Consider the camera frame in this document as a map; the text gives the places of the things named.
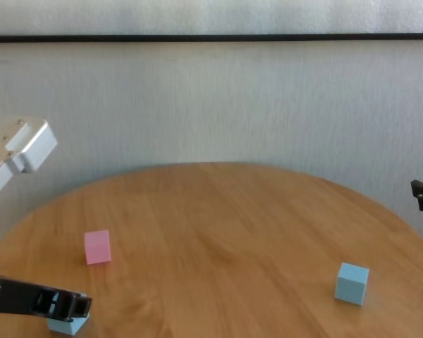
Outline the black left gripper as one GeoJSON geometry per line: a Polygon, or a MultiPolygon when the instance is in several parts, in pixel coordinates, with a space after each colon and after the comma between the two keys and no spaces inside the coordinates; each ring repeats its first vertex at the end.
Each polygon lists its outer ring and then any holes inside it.
{"type": "Polygon", "coordinates": [[[72,322],[75,318],[86,318],[91,305],[90,297],[73,290],[0,279],[0,313],[72,322]]]}

